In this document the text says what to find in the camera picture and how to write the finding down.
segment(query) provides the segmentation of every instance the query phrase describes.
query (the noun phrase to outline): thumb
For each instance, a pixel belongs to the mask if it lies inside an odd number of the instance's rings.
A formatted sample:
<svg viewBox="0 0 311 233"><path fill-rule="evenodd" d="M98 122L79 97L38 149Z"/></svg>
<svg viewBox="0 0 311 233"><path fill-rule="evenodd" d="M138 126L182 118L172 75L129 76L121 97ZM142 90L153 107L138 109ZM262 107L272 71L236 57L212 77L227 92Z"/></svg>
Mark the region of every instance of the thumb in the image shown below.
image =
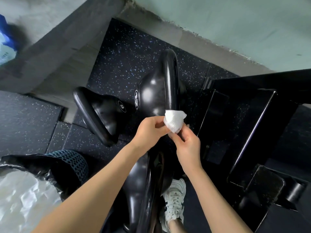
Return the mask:
<svg viewBox="0 0 311 233"><path fill-rule="evenodd" d="M161 137L166 135L167 133L171 132L170 129L168 129L168 127L165 125L161 128L158 128L158 131L159 131Z"/></svg>
<svg viewBox="0 0 311 233"><path fill-rule="evenodd" d="M176 133L170 132L168 135L173 140L176 146L183 143L183 140Z"/></svg>

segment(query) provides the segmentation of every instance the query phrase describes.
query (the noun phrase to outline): leg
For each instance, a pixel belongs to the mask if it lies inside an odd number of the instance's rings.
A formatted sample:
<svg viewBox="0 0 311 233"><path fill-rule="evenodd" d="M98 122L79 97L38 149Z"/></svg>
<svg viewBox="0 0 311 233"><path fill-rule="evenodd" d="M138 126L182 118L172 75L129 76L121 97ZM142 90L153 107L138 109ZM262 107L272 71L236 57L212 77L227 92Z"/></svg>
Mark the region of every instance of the leg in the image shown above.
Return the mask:
<svg viewBox="0 0 311 233"><path fill-rule="evenodd" d="M169 230L171 233L187 233L184 225L181 223L179 219L171 220L169 222Z"/></svg>
<svg viewBox="0 0 311 233"><path fill-rule="evenodd" d="M186 233L184 222L184 198L186 195L186 183L183 179L173 179L172 184L163 194L165 208L160 213L162 230L171 233Z"/></svg>

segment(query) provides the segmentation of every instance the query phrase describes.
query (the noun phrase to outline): concrete floor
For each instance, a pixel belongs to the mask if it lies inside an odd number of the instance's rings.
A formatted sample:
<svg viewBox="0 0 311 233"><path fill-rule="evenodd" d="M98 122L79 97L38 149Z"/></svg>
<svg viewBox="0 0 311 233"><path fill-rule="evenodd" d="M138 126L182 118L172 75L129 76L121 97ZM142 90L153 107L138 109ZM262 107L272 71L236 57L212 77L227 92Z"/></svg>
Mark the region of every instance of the concrete floor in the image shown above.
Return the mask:
<svg viewBox="0 0 311 233"><path fill-rule="evenodd" d="M217 46L172 23L164 22L131 3L127 4L118 19L239 76L273 72L229 49ZM73 101L72 90L86 85L103 38L103 33L97 35L31 92L37 98L63 106L65 111L61 120L64 122L73 121L77 107Z"/></svg>

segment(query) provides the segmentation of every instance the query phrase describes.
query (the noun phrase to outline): shoelace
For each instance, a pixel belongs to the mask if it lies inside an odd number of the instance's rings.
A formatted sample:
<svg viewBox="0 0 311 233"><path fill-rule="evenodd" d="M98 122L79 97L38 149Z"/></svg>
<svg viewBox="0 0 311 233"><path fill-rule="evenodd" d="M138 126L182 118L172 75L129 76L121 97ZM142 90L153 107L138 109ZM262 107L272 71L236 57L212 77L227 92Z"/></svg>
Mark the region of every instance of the shoelace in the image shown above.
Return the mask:
<svg viewBox="0 0 311 233"><path fill-rule="evenodd" d="M182 194L178 191L169 193L167 201L167 216L166 219L177 219L183 213L182 209Z"/></svg>

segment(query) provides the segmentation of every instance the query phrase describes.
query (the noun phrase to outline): blue bag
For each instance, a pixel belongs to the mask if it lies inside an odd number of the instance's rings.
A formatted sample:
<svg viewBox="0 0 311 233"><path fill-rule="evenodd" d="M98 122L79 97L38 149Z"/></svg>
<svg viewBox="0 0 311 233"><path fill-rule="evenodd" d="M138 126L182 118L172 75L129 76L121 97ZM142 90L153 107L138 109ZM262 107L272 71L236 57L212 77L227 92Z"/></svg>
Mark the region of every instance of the blue bag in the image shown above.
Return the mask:
<svg viewBox="0 0 311 233"><path fill-rule="evenodd" d="M0 15L0 65L14 59L16 53L16 45L9 33L5 17Z"/></svg>

